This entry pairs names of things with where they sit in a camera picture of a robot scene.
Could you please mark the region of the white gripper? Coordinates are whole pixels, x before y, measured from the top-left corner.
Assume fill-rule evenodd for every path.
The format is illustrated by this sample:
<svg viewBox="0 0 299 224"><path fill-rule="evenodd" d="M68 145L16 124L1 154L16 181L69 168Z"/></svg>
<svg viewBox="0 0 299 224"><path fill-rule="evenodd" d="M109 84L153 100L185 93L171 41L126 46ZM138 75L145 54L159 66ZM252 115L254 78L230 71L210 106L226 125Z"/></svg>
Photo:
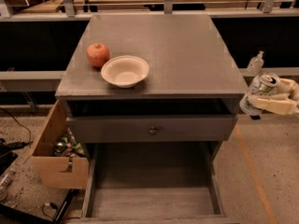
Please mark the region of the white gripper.
<svg viewBox="0 0 299 224"><path fill-rule="evenodd" d="M282 78L278 85L278 93L288 93L291 99L273 99L270 96L251 95L249 103L256 108L266 110L278 115L292 115L299 110L299 84L288 78Z"/></svg>

